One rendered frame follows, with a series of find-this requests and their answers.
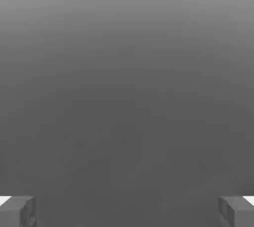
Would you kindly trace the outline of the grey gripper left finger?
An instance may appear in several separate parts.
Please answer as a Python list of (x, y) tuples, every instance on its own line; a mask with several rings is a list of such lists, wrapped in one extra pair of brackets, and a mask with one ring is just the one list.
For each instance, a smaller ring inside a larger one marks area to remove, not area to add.
[(0, 195), (0, 227), (37, 227), (36, 198)]

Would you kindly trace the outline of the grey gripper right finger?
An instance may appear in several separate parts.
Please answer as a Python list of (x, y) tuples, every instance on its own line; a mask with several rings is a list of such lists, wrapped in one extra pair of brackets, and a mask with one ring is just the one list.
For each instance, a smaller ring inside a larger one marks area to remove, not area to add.
[(254, 227), (254, 196), (219, 196), (222, 227)]

